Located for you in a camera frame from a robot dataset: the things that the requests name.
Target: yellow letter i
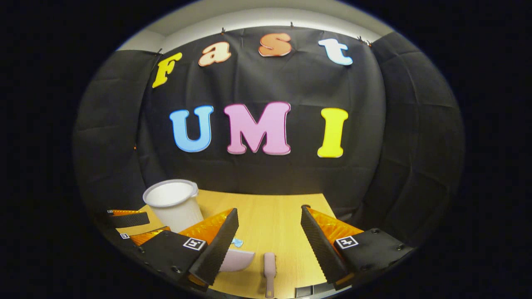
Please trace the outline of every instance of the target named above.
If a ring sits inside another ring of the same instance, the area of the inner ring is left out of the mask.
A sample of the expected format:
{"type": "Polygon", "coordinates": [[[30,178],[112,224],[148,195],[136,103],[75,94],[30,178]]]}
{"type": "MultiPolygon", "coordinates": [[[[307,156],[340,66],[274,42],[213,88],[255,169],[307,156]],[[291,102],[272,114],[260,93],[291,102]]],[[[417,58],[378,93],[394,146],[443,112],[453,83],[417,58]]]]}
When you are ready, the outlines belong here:
{"type": "Polygon", "coordinates": [[[325,135],[323,145],[318,149],[320,158],[339,158],[344,153],[340,147],[342,142],[342,129],[347,119],[347,111],[340,108],[324,108],[321,116],[325,119],[325,135]]]}

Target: pink letter m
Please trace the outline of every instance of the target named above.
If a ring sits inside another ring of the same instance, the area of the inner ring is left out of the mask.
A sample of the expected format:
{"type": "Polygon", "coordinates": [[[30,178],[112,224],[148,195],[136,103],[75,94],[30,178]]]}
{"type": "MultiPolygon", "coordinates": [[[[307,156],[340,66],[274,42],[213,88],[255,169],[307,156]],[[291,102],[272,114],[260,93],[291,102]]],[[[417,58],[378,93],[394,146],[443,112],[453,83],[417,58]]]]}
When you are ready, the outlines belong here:
{"type": "Polygon", "coordinates": [[[242,144],[242,138],[253,153],[259,150],[262,138],[266,137],[266,144],[262,150],[269,155],[287,155],[290,146],[286,144],[286,115],[290,111],[290,104],[286,102],[269,103],[259,122],[255,122],[250,111],[244,104],[229,105],[224,109],[229,116],[231,127],[231,144],[227,147],[230,154],[240,155],[246,152],[246,146],[242,144]]]}

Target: brush handle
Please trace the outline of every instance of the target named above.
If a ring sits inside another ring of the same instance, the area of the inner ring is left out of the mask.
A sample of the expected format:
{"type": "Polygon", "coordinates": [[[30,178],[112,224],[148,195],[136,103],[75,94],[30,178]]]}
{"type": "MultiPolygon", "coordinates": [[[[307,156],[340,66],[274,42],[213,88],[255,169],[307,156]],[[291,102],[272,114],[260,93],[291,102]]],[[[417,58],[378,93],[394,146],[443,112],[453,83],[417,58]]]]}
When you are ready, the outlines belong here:
{"type": "Polygon", "coordinates": [[[273,277],[266,277],[266,298],[273,298],[273,277]]]}

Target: letter u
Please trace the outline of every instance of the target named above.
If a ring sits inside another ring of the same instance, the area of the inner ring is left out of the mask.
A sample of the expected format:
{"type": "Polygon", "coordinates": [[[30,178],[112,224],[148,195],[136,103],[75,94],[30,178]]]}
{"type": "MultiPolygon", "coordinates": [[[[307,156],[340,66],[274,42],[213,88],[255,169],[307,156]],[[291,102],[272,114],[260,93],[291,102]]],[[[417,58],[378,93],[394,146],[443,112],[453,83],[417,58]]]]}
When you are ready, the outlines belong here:
{"type": "Polygon", "coordinates": [[[187,135],[187,110],[177,110],[170,113],[173,124],[173,138],[181,150],[188,153],[197,153],[206,149],[211,143],[211,120],[210,115],[214,108],[210,105],[199,106],[194,109],[194,114],[199,118],[199,138],[188,139],[187,135]]]}

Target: white cup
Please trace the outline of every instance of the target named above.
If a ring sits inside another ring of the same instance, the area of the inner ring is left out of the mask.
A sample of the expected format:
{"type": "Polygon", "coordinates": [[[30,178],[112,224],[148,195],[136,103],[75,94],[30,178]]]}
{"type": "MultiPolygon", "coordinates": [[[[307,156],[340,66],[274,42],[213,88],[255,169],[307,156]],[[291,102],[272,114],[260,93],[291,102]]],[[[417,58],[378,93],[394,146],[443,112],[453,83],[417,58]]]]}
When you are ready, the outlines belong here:
{"type": "Polygon", "coordinates": [[[203,221],[197,195],[196,183],[174,179],[151,186],[144,191],[142,199],[165,226],[180,232],[203,221]]]}

